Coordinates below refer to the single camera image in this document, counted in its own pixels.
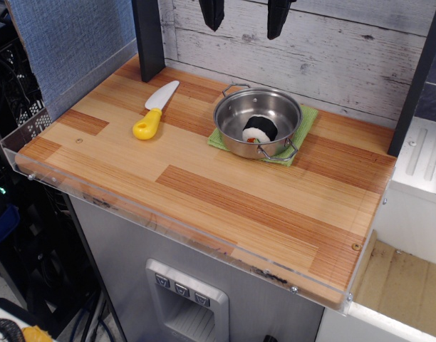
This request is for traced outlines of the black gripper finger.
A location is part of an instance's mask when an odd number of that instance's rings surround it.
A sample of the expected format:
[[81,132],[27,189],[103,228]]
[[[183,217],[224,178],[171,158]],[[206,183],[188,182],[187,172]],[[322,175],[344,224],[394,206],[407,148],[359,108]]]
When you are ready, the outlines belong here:
[[224,0],[199,0],[205,24],[216,31],[224,19]]
[[291,4],[296,0],[269,0],[267,17],[267,38],[273,40],[281,35]]

